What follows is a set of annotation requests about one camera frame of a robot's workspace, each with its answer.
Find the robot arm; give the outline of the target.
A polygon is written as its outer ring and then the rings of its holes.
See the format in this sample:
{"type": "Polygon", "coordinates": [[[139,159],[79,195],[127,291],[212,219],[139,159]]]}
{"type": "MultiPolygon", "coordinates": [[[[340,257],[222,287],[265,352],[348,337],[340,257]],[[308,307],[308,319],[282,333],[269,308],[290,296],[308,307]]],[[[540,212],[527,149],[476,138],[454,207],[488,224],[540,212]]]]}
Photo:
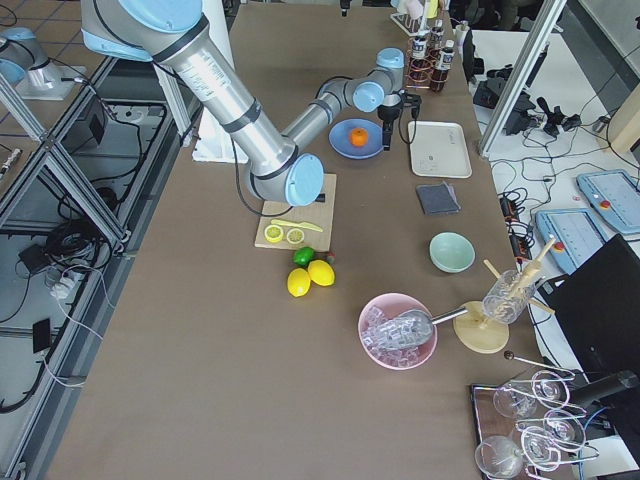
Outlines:
{"type": "MultiPolygon", "coordinates": [[[[210,23],[210,34],[230,65],[234,65],[229,34],[222,33],[222,15],[227,28],[233,23],[239,1],[204,1],[203,12],[210,23]]],[[[6,28],[1,32],[1,76],[29,99],[63,100],[70,92],[75,77],[81,77],[83,66],[59,67],[53,63],[32,30],[26,27],[6,28]]]]}

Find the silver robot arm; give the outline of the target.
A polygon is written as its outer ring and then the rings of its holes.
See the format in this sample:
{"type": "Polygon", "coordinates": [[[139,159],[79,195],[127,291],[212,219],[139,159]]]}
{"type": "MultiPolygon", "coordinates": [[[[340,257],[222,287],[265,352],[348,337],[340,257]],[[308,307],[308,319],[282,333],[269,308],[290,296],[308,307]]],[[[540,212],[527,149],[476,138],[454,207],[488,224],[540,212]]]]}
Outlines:
{"type": "Polygon", "coordinates": [[[404,55],[385,48],[369,74],[325,83],[321,94],[279,132],[211,40],[201,2],[84,1],[81,21],[88,49],[173,69],[246,153],[252,194],[293,207],[313,203],[324,183],[321,160],[303,147],[343,109],[372,112],[399,100],[402,90],[404,55]]]}

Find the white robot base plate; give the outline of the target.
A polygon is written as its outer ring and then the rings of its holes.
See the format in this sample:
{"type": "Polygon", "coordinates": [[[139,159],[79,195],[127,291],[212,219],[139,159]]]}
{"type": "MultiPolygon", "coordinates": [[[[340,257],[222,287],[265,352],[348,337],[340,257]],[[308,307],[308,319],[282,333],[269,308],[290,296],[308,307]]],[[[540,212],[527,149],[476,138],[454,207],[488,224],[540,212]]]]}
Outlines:
{"type": "Polygon", "coordinates": [[[246,164],[248,157],[215,117],[204,109],[197,129],[193,159],[200,162],[246,164]]]}

